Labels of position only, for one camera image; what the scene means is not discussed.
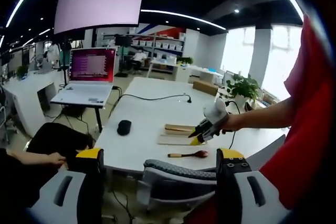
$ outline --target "human hand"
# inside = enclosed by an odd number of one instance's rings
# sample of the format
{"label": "human hand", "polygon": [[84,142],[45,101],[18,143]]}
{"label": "human hand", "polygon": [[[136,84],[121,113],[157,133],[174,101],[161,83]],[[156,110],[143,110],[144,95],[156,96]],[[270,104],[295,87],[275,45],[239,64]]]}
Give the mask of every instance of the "human hand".
{"label": "human hand", "polygon": [[66,158],[61,156],[58,152],[48,155],[49,163],[52,165],[62,165],[66,162]]}
{"label": "human hand", "polygon": [[222,133],[239,131],[242,128],[241,115],[229,114],[229,119],[222,125]]}

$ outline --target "ceiling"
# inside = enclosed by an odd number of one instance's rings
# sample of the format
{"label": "ceiling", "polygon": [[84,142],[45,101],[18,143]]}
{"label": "ceiling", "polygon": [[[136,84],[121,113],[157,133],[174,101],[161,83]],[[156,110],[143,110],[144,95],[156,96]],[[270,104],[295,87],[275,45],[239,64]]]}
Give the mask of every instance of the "ceiling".
{"label": "ceiling", "polygon": [[[19,0],[2,0],[0,8],[0,27],[5,27],[16,3]],[[2,50],[8,49],[18,41],[16,46],[24,44],[40,32],[54,26],[55,12],[58,0],[25,0],[16,13],[10,26],[5,31]],[[202,18],[227,29],[255,25],[260,20],[270,20],[272,23],[287,23],[301,25],[301,19],[288,0],[142,0],[142,9],[165,10]],[[224,31],[194,20],[178,16],[141,13],[140,23],[169,24],[177,27],[196,29],[202,33],[214,35]],[[52,36],[53,31],[38,36],[34,41]],[[74,31],[70,37],[82,37],[82,31]]]}

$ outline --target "green plant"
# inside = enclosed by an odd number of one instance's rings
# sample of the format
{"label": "green plant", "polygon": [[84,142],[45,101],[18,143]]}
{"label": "green plant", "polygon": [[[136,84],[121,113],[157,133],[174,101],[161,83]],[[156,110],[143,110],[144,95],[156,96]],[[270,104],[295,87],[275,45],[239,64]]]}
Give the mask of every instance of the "green plant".
{"label": "green plant", "polygon": [[233,80],[235,83],[231,84],[230,80],[227,80],[226,89],[228,95],[225,95],[225,98],[234,98],[237,95],[242,95],[243,97],[256,100],[258,97],[259,85],[255,79],[251,78],[251,75],[248,75],[248,78],[240,76],[238,74],[233,75]]}
{"label": "green plant", "polygon": [[28,73],[28,66],[20,66],[16,71],[16,74],[20,79],[22,79],[26,73]]}
{"label": "green plant", "polygon": [[194,63],[194,59],[192,57],[177,57],[176,60],[184,62],[186,64],[192,64],[192,63]]}

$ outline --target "wooden board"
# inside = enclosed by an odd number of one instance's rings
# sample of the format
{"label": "wooden board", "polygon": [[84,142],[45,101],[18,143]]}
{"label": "wooden board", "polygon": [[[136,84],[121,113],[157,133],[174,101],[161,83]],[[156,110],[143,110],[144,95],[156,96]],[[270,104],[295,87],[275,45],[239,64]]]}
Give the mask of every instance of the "wooden board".
{"label": "wooden board", "polygon": [[187,136],[166,134],[160,135],[157,139],[157,143],[163,145],[190,145],[193,140],[193,138],[188,138]]}
{"label": "wooden board", "polygon": [[193,132],[195,127],[186,125],[166,124],[164,126],[164,129],[165,134],[167,135],[189,136]]}

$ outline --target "human arm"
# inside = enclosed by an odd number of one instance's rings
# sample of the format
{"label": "human arm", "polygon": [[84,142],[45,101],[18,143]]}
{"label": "human arm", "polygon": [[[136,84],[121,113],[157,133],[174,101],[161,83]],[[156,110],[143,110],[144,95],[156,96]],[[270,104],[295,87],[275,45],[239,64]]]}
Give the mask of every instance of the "human arm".
{"label": "human arm", "polygon": [[66,161],[66,158],[62,157],[59,153],[46,155],[31,152],[16,152],[11,150],[6,151],[7,155],[19,160],[24,165],[62,165]]}
{"label": "human arm", "polygon": [[295,104],[287,98],[264,109],[252,110],[243,114],[231,114],[223,125],[226,130],[237,131],[242,128],[284,128],[292,124],[295,116]]}

